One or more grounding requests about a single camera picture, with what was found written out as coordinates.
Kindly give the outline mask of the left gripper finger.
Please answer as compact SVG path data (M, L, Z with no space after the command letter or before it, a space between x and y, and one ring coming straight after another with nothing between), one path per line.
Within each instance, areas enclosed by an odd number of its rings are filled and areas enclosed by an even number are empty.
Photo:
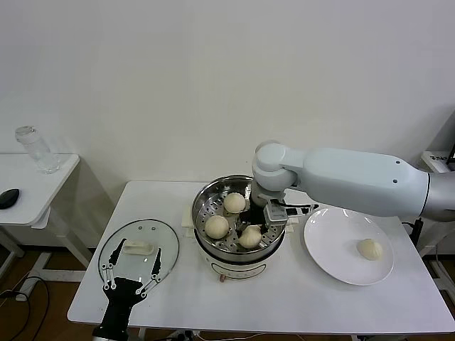
M117 287L114 279L114 266L118 262L119 256L122 252L122 247L124 246L125 242L126 240L122 239L116 248L108 254L107 260L100 261L100 269L104 283L103 289L105 290L115 290Z
M161 271L161 247L158 248L157 255L154 261L153 268L151 270L151 277L150 280L142 286L140 289L136 291L136 294L140 295L141 297L146 297L147 293L160 281L161 278L159 277Z

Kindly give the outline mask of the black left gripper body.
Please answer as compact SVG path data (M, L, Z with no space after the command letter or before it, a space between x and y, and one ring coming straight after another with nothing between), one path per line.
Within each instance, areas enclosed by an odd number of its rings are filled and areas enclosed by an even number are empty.
M146 298L140 281L116 277L115 288L104 289L108 304L102 319L104 330L126 330L132 308Z

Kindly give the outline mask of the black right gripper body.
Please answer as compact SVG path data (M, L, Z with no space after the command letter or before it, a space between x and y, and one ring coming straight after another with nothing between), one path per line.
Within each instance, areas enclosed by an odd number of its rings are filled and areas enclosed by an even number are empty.
M265 226L264 207L260 207L250 200L245 209L238 215L237 223L245 227L250 225Z

